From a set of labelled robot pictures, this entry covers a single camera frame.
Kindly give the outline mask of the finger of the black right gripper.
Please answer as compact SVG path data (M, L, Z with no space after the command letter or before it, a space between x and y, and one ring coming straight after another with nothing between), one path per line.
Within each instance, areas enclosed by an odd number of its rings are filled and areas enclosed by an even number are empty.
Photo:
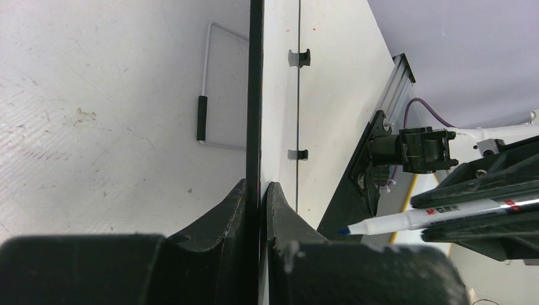
M496 261L538 259L538 223L446 225L422 232L423 241L454 243Z
M494 143L494 152L457 166L435 189L413 196L411 206L430 208L537 191L538 136Z

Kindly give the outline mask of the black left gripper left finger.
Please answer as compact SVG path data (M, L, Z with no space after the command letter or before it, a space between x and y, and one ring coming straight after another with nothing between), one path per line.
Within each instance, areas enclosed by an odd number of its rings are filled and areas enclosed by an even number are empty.
M2 304L245 304L245 181L171 236L20 236L1 245Z

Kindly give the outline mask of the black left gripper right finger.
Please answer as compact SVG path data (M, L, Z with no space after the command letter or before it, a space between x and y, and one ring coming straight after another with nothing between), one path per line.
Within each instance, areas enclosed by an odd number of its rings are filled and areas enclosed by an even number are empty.
M468 304L467 289L440 250L329 241L266 191L270 304Z

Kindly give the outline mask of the white blue whiteboard marker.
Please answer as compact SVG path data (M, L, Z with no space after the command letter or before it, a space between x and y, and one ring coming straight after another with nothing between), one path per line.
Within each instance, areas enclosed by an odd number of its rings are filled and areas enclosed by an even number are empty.
M538 211L538 195L529 194L505 199L480 199L430 208L413 208L405 212L362 220L338 230L339 234L378 235L414 231L431 226L481 219L495 215L512 215Z

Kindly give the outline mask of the black framed whiteboard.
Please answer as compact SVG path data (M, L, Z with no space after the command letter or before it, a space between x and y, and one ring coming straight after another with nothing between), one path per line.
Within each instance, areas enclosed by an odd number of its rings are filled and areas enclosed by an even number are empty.
M269 303L266 193L280 183L297 210L300 1L251 1L247 91L247 218L258 255L253 304Z

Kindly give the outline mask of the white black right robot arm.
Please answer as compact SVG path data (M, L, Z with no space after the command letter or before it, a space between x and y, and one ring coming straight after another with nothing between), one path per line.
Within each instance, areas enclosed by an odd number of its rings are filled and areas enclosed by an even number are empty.
M538 125L403 129L371 137L367 148L373 167L449 172L377 233L420 230L424 241L498 261L538 258Z

